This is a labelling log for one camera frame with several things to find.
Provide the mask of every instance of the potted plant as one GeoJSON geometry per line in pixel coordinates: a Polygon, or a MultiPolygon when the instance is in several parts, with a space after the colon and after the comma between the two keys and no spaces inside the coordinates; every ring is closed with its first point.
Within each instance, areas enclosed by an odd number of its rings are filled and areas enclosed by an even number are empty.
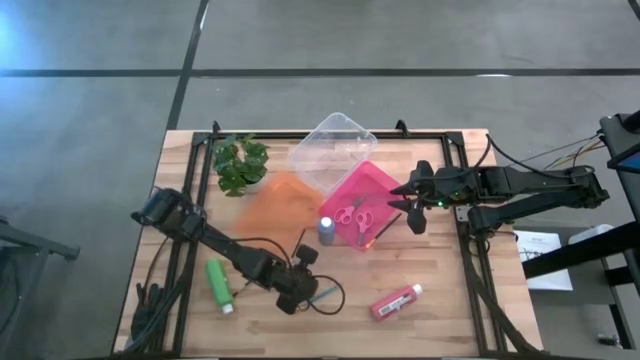
{"type": "Polygon", "coordinates": [[[240,197],[254,192],[267,173],[268,146],[252,142],[255,134],[243,138],[231,135],[213,148],[213,169],[220,176],[218,185],[227,196],[240,197]]]}

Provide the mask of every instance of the paper sheet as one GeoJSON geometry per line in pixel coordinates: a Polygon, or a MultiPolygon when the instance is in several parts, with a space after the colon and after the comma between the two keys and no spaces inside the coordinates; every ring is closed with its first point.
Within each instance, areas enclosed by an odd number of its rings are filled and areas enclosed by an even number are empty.
{"type": "MultiPolygon", "coordinates": [[[[531,231],[515,231],[515,233],[518,234],[518,252],[521,262],[562,247],[558,234],[531,231]]],[[[573,290],[569,272],[566,269],[528,279],[527,285],[532,290],[573,290]]]]}

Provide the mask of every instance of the green tube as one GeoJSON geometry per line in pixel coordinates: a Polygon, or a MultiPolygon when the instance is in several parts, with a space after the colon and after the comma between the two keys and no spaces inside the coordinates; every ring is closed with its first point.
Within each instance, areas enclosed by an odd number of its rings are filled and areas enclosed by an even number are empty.
{"type": "Polygon", "coordinates": [[[224,272],[222,263],[219,259],[211,259],[207,261],[205,267],[216,303],[222,308],[223,314],[232,313],[233,295],[231,294],[231,289],[229,289],[229,281],[227,281],[227,275],[224,272]]]}

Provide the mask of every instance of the pink plastic bin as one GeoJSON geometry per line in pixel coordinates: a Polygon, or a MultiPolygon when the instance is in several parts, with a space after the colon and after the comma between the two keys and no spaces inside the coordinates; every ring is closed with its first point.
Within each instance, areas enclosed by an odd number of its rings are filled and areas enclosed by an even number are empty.
{"type": "Polygon", "coordinates": [[[333,219],[336,211],[352,205],[364,196],[364,201],[353,212],[349,224],[336,222],[336,233],[349,245],[360,251],[365,251],[373,244],[378,232],[397,213],[397,210],[387,205],[387,202],[402,199],[400,196],[389,194],[389,190],[398,186],[400,183],[384,171],[371,162],[364,161],[320,207],[320,216],[333,219]],[[356,215],[362,211],[369,211],[373,215],[373,224],[364,233],[362,246],[358,246],[360,230],[356,222],[356,215]]]}

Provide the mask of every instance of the pink bottle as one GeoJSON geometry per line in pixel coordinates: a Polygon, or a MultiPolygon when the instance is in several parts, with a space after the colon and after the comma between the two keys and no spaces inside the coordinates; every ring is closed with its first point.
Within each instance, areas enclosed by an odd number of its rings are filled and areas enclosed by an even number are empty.
{"type": "Polygon", "coordinates": [[[371,315],[376,320],[382,321],[391,314],[398,312],[404,306],[416,301],[420,294],[422,294],[422,286],[420,284],[405,286],[371,305],[369,308],[371,309],[371,315]]]}

